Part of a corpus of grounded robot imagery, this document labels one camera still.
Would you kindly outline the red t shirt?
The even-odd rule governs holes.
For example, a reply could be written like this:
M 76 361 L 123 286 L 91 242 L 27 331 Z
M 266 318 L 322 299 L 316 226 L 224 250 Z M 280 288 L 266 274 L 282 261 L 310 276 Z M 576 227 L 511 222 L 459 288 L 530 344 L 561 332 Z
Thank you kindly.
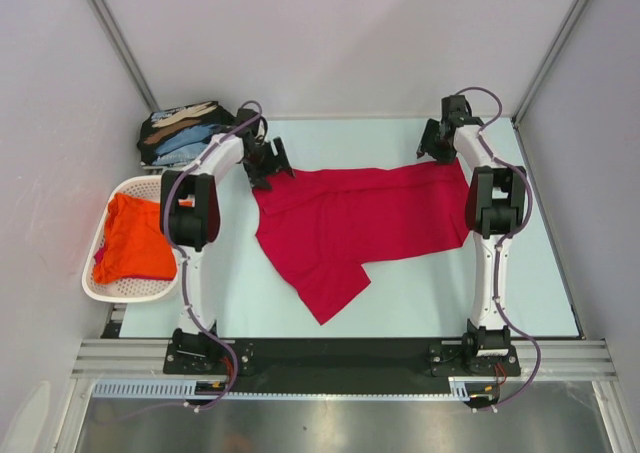
M 319 324 L 371 280 L 364 266 L 457 249 L 469 235 L 459 162 L 281 172 L 255 189 L 257 241 Z

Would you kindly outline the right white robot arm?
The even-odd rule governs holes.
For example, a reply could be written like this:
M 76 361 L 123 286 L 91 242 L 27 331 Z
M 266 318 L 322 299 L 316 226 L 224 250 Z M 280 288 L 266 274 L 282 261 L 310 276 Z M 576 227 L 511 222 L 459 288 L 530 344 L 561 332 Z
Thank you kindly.
M 487 125 L 474 115 L 465 92 L 441 100 L 441 118 L 427 121 L 417 148 L 439 164 L 462 159 L 471 172 L 465 223 L 475 247 L 475 292 L 460 345 L 440 345 L 430 354 L 433 375 L 518 377 L 521 367 L 507 320 L 506 270 L 510 247 L 531 216 L 526 170 L 496 155 Z

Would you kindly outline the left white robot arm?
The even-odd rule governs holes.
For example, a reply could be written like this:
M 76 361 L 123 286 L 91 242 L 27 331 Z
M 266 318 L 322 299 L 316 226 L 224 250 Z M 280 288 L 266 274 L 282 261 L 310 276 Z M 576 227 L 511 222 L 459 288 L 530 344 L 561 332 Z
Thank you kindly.
M 211 137 L 202 153 L 180 170 L 161 175 L 160 228 L 176 256 L 183 303 L 179 326 L 172 334 L 166 360 L 185 359 L 197 371 L 214 370 L 225 347 L 216 335 L 216 316 L 202 299 L 201 263 L 221 229 L 218 186 L 237 165 L 253 189 L 270 191 L 269 179 L 281 172 L 294 177 L 281 138 L 266 139 L 268 124 L 256 101 L 237 111 L 227 132 Z

